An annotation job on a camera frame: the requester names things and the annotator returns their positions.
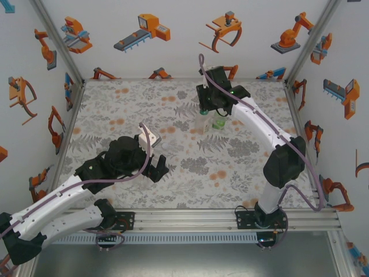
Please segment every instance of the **orange robot illustration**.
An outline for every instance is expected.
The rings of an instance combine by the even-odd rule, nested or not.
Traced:
[[[359,174],[359,171],[363,169],[369,169],[369,163],[361,163],[358,164],[357,162],[357,149],[355,150],[355,177],[357,178],[357,175]]]
[[[30,121],[32,118],[36,117],[37,114],[34,114],[31,112],[28,108],[28,105],[31,104],[33,101],[37,99],[35,90],[32,88],[31,84],[24,80],[22,77],[19,77],[17,79],[14,79],[13,77],[9,77],[8,83],[10,85],[9,87],[9,100],[17,99],[16,102],[10,105],[10,107],[14,107],[15,105],[19,104],[22,106],[22,108],[25,110],[25,112],[30,116],[25,122],[22,123],[22,125],[26,124],[28,121]],[[28,101],[26,100],[25,96],[25,89],[26,87],[29,88],[31,91],[31,94],[33,96],[33,99]]]
[[[199,42],[199,44],[201,44],[202,46],[205,46],[206,48],[213,50],[215,53],[219,53],[217,50],[217,43],[219,40],[221,40],[222,42],[228,44],[229,46],[234,46],[236,45],[236,43],[238,42],[238,40],[241,37],[242,34],[242,22],[239,21],[236,17],[234,12],[229,11],[228,13],[225,13],[224,16],[218,17],[217,19],[214,19],[213,24],[217,25],[218,28],[215,28],[209,24],[207,24],[206,26],[209,27],[210,29],[214,30],[215,34],[214,34],[214,39],[212,42],[212,46],[209,47],[206,44]],[[226,34],[236,31],[237,34],[235,36],[235,38],[233,39],[233,41],[228,42],[224,39],[222,39],[222,37],[224,37]]]
[[[47,173],[49,172],[50,168],[54,166],[53,164],[49,166],[48,168],[44,169],[42,173],[37,175],[36,177],[30,177],[29,178],[29,191],[31,192],[32,200],[33,202],[39,201],[41,198],[43,198],[47,191],[40,190],[39,192],[36,191],[36,188],[41,185],[44,181],[47,179]]]
[[[115,77],[112,74],[107,73],[106,71],[103,71],[101,68],[94,68],[93,77],[91,79],[98,80],[98,79],[100,79],[101,75],[105,76],[105,77],[108,77],[109,79],[121,79],[121,78]]]
[[[53,68],[56,68],[57,66],[57,52],[51,51],[44,38],[48,38],[47,32],[39,32],[37,31],[37,29],[35,29],[35,38],[39,40],[39,42],[42,45],[41,48],[41,53],[42,53],[42,57],[44,57],[44,59],[46,60],[47,64],[47,70],[51,70]]]
[[[135,31],[128,37],[114,44],[114,48],[127,52],[139,42],[145,42],[145,39],[153,39],[158,37],[166,42],[171,39],[171,30],[159,24],[159,18],[152,14],[140,14],[138,16],[139,30]]]
[[[63,133],[58,134],[57,132],[53,130],[52,120],[54,119],[54,117],[57,118],[59,123],[62,125],[63,132],[65,132],[65,125],[64,125],[64,122],[62,121],[62,118],[60,117],[56,108],[54,106],[51,106],[51,114],[50,114],[50,117],[48,118],[48,130],[51,133],[52,143],[55,145],[55,154],[59,154],[64,134]]]
[[[155,79],[156,77],[159,77],[161,79],[172,79],[172,76],[165,72],[164,68],[154,70],[149,79]]]
[[[67,16],[61,29],[66,35],[63,41],[69,51],[81,54],[92,47],[89,32],[83,30],[78,20]]]
[[[314,149],[317,155],[317,164],[318,164],[318,157],[321,151],[321,138],[322,138],[324,130],[319,125],[311,124],[311,120],[308,120],[305,123],[304,128],[305,128],[305,134],[306,134],[308,142],[310,142],[310,140],[312,139],[312,133],[315,132]]]
[[[328,49],[332,43],[332,33],[329,33],[327,36],[322,36],[322,39],[315,46],[314,50],[310,55],[310,60],[320,65],[322,60],[328,55]]]
[[[273,77],[277,77],[277,80],[282,80],[285,72],[286,68],[269,70],[268,72],[265,72],[264,74],[261,74],[260,76],[256,77],[256,79],[271,79]]]
[[[306,19],[306,13],[300,13],[298,16],[295,17],[295,26],[293,29],[288,29],[284,31],[281,35],[281,40],[271,45],[271,48],[276,50],[277,52],[284,54],[300,48],[300,44],[296,42],[296,37],[298,36],[301,26],[304,26],[308,29],[308,33],[312,31],[314,25]]]
[[[347,120],[355,114],[356,100],[360,97],[360,86],[355,79],[352,79],[345,88],[324,79],[323,89],[332,97],[336,97],[336,100],[341,100],[341,104],[345,107],[345,118]]]
[[[307,81],[306,79],[304,79],[301,82],[295,81],[292,86],[292,92],[293,92],[294,97],[296,97],[296,94],[299,94],[300,87],[302,87],[302,99],[301,99],[299,111],[305,106],[306,83]]]
[[[329,193],[331,193],[335,189],[339,189],[342,193],[345,203],[332,206],[332,208],[335,208],[336,210],[340,212],[351,212],[355,209],[354,206],[351,204],[350,199],[348,198],[348,195],[347,195],[347,190],[345,189],[342,183],[333,182],[332,179],[330,178],[324,179],[321,175],[319,175],[319,180],[322,184],[324,197],[327,201],[329,201],[329,197],[328,197]]]
[[[224,71],[229,71],[229,75],[228,75],[228,79],[229,80],[233,80],[237,70],[238,70],[238,65],[235,66],[223,66]]]
[[[7,150],[0,146],[0,162],[7,158]]]

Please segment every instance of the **robot arm illustration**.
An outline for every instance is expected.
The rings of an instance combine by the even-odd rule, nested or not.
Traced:
[[[62,125],[63,133],[61,133],[61,134],[58,134],[52,128],[52,120],[54,119],[54,117],[56,117],[57,120],[59,121],[59,123]],[[54,106],[51,106],[51,114],[48,118],[47,127],[48,127],[48,130],[49,130],[50,134],[51,134],[52,143],[55,145],[55,154],[57,155],[57,154],[59,154],[60,147],[62,145],[64,132],[65,132],[65,124],[64,124],[62,118],[60,117],[58,111],[56,110],[56,108]]]
[[[136,174],[141,172],[153,182],[158,182],[168,173],[163,155],[160,155],[156,166],[152,164],[152,145],[156,138],[151,132],[147,136],[150,145],[145,133],[111,141],[108,151],[87,160],[66,182],[37,203],[12,215],[0,214],[0,238],[3,238],[13,264],[29,261],[53,241],[76,231],[88,228],[105,230],[118,224],[116,212],[106,199],[99,199],[82,211],[61,214],[78,201],[113,185],[117,179],[133,177],[133,172],[137,170]],[[146,153],[150,153],[147,163]]]
[[[300,32],[301,26],[308,30],[308,34],[312,31],[314,24],[306,19],[306,13],[300,13],[295,17],[295,25],[292,29],[284,31],[281,35],[281,40],[271,45],[271,48],[278,51],[281,54],[290,52],[300,47],[300,44],[296,42],[296,38]]]

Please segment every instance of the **white object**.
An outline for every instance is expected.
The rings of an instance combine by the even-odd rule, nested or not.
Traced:
[[[254,99],[251,97],[245,97],[242,99],[246,103],[250,104],[254,107],[252,110],[251,108],[245,106],[244,104],[238,103],[233,106],[232,108],[232,116],[236,119],[241,121],[243,124],[246,125],[246,128],[252,131],[263,143],[265,149],[268,154],[273,152],[276,149],[277,145],[284,145],[285,142],[279,138],[279,136],[273,131],[273,129],[262,120],[256,111],[258,111],[262,116],[264,116],[268,121],[272,123],[279,134],[281,134],[286,139],[292,137],[287,132],[283,131],[279,128],[255,103]],[[264,187],[264,191],[259,199],[259,207],[266,213],[271,214],[278,208],[278,201],[282,195],[284,188],[279,189],[271,184],[267,183]]]
[[[41,230],[41,234],[47,236],[47,239],[42,243],[42,248],[48,247],[51,243],[66,235],[76,233],[83,229],[96,227],[100,225],[102,221],[101,210],[95,205],[91,205],[82,211],[56,218]]]
[[[199,112],[196,115],[195,129],[198,134],[205,134],[207,131],[209,131],[210,126],[212,125],[212,119],[213,119],[214,112],[204,111],[203,114],[201,113],[202,112]]]
[[[146,130],[149,133],[149,138],[150,138],[150,157],[152,157],[153,155],[153,148],[152,145],[156,142],[156,136],[149,130],[149,128],[144,124],[144,126],[146,127]],[[144,129],[140,127],[140,130],[142,131],[142,133],[138,136],[138,142],[141,146],[141,148],[147,153],[148,151],[148,142],[146,139],[146,134],[144,132]]]
[[[82,186],[76,186],[75,188],[70,189],[66,192],[61,192],[69,186],[72,186],[78,182],[81,182],[81,179],[78,176],[72,175],[61,186],[47,194],[38,202],[20,212],[13,214],[13,219],[10,221],[10,224],[18,221],[18,219],[24,216],[28,211],[36,208],[42,203],[45,203],[53,195],[58,196],[58,198],[51,200],[50,202],[39,208],[37,211],[30,214],[27,218],[24,219],[24,222],[18,224],[13,229],[15,233],[19,232],[19,238],[26,241],[33,239],[35,236],[37,236],[37,234],[42,230],[44,226],[49,224],[49,222],[55,219],[58,215],[68,210],[74,203],[93,196],[92,192],[90,192],[88,189],[83,189]]]
[[[163,143],[163,144],[161,145],[161,147],[162,147],[164,150],[167,150],[167,149],[169,148],[169,144],[167,144],[167,143]]]
[[[268,121],[270,121],[273,126],[278,130],[278,132],[289,139],[292,137],[290,134],[279,128],[255,103],[254,99],[251,97],[245,97],[242,99],[246,103],[252,105],[255,109],[250,109],[244,104],[238,103],[232,108],[232,115],[247,126],[247,129],[252,131],[263,143],[268,154],[276,149],[277,145],[284,145],[285,142],[277,136],[277,134],[271,129],[271,127],[265,123],[255,112],[258,111],[262,114]]]

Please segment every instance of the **gray leaf pattern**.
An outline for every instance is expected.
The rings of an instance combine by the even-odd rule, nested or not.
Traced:
[[[259,151],[259,145],[250,140],[240,141],[238,138],[232,138],[229,140],[229,145],[231,148],[227,148],[228,154],[234,158],[249,156]]]
[[[177,92],[177,97],[180,100],[185,99],[187,97],[187,93],[185,91],[178,91]]]
[[[203,157],[198,157],[196,160],[193,158],[188,158],[182,160],[180,166],[184,169],[188,169],[189,172],[197,173],[198,175],[205,175],[209,172],[209,168],[205,165],[207,161]]]
[[[220,137],[220,136],[214,136],[213,134],[211,136],[207,135],[206,139],[200,140],[197,142],[198,149],[202,149],[202,151],[205,153],[205,150],[210,151],[213,153],[214,150],[220,151],[223,149],[228,142],[228,137]]]
[[[159,182],[139,176],[116,183],[99,194],[76,203],[85,208],[107,198],[116,208],[234,208],[252,207],[266,184],[263,166],[268,159],[263,145],[232,117],[224,130],[194,132],[199,112],[196,85],[202,80],[112,80],[87,81],[70,139],[59,184],[86,160],[108,150],[120,136],[139,134],[145,123],[160,134],[155,157],[167,158],[169,173]],[[260,108],[278,126],[294,133],[283,83],[241,81]],[[314,201],[309,177],[303,172],[294,182]],[[283,207],[306,207],[301,197],[289,191]]]
[[[177,120],[176,122],[173,123],[173,126],[179,128],[183,132],[188,131],[190,129],[190,125],[187,121]]]

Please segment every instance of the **metal floor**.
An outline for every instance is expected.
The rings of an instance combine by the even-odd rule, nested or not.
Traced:
[[[289,233],[277,248],[254,244],[51,245],[40,254],[35,277],[308,277],[337,276],[323,232]]]

